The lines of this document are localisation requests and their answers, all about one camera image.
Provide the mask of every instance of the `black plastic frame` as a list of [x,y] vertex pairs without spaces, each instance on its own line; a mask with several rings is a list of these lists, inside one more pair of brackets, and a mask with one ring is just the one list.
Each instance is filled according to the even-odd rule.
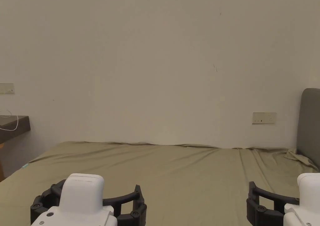
[[[43,212],[48,211],[52,206],[59,206],[63,184],[62,180],[51,185],[42,195],[37,196],[30,207],[30,223]],[[133,201],[133,208],[130,214],[121,214],[121,205]],[[141,188],[136,185],[134,192],[117,198],[103,199],[102,205],[111,205],[114,208],[114,216],[117,218],[118,226],[145,226],[147,216],[147,205],[144,203]]]
[[[274,210],[260,205],[260,196],[272,200]],[[247,199],[247,219],[253,226],[283,226],[284,205],[286,203],[298,205],[299,199],[268,192],[258,188],[254,182],[250,182]]]

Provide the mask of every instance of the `white plastic housing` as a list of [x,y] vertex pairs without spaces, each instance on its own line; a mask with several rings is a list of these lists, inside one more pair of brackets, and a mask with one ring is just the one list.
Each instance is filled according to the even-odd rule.
[[117,226],[111,206],[103,207],[104,179],[71,174],[63,185],[60,204],[42,213],[32,226]]
[[297,183],[300,192],[299,205],[284,206],[284,226],[316,226],[320,222],[320,174],[304,173]]

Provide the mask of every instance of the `bed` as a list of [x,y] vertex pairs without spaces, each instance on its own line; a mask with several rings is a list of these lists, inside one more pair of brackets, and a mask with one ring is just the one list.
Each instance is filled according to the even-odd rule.
[[[318,172],[319,108],[320,90],[306,89],[299,117],[299,154],[281,148],[61,143],[0,183],[1,225],[30,225],[30,205],[37,195],[71,173],[88,173],[104,177],[104,198],[130,193],[139,184],[148,205],[146,225],[249,226],[249,181],[299,197],[297,176]],[[272,207],[266,199],[261,204]],[[122,213],[131,209],[126,204]]]

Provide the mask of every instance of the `desk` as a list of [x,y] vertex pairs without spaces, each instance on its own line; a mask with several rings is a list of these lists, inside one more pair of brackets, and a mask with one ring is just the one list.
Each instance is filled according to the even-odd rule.
[[[5,131],[0,130],[0,146],[2,147],[4,142],[17,137],[21,134],[24,134],[30,131],[30,121],[29,116],[18,116],[19,117],[19,124],[15,131]],[[14,130],[17,125],[17,117],[15,115],[9,118],[0,117],[0,128],[6,130]],[[0,161],[0,182],[4,179],[2,165]]]

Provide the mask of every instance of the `light switch panel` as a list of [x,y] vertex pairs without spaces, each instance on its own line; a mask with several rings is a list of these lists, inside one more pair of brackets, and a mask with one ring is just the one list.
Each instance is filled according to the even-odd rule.
[[277,121],[277,113],[253,113],[252,124],[275,124]]
[[0,94],[14,94],[13,83],[0,83]]

